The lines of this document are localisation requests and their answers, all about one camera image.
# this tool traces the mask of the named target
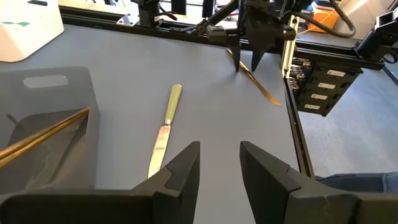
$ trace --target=gold knife handle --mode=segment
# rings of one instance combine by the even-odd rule
[[[169,105],[167,106],[165,124],[171,124],[174,119],[175,110],[177,109],[178,100],[180,99],[182,86],[174,84],[170,94]]]

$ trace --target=gray work surface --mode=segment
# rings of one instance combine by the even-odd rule
[[[250,65],[251,54],[242,53]],[[98,189],[131,189],[147,177],[152,148],[171,86],[183,86],[168,163],[192,141],[201,142],[195,223],[254,223],[239,162],[239,142],[251,141],[297,169],[280,57],[266,54],[255,76],[281,103],[268,102],[225,49],[65,26],[65,32],[28,59],[0,63],[0,72],[84,66],[90,69],[99,111]]]

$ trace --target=gold stick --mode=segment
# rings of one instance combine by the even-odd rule
[[[15,144],[7,147],[5,150],[0,152],[0,168],[4,167],[6,164],[17,158],[18,156],[22,155],[23,153],[27,152],[29,149],[32,149],[34,146],[42,143],[49,137],[57,134],[59,131],[63,130],[67,126],[71,125],[82,116],[87,115],[89,112],[89,108],[83,109],[74,115],[70,116],[67,119],[49,127],[45,128],[25,139],[18,141]]]
[[[232,51],[230,49],[226,49],[230,56],[232,56]],[[254,84],[258,87],[258,89],[261,91],[261,93],[266,97],[268,101],[270,101],[273,105],[275,106],[282,106],[281,103],[278,102],[278,100],[272,96],[262,85],[257,81],[256,78],[254,78],[253,74],[250,72],[250,70],[242,63],[239,61],[239,67],[246,73],[246,75],[254,82]]]

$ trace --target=white container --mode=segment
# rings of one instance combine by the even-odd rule
[[[0,0],[0,62],[24,60],[62,32],[57,1]]]
[[[374,27],[376,17],[387,13],[389,5],[394,0],[345,0],[341,5],[343,12],[349,17],[356,28],[353,38],[364,39],[368,32]],[[334,30],[349,32],[346,23],[339,18]]]

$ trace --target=table knife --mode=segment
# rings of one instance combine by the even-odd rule
[[[148,178],[156,174],[162,167],[164,154],[166,153],[167,142],[169,141],[170,131],[172,129],[172,121],[174,119],[175,110],[177,109],[178,100],[180,99],[182,86],[175,84],[170,94],[169,105],[167,106],[165,122],[159,129],[157,134],[154,150],[149,163]]]
[[[226,49],[230,55],[232,55],[232,51],[230,49]],[[270,101],[275,106],[282,106],[278,100],[272,96],[262,85],[254,78],[254,75],[250,72],[250,70],[242,63],[239,62],[239,67],[246,72],[246,75],[254,82],[254,84],[258,87],[261,93],[266,97],[268,101]]]

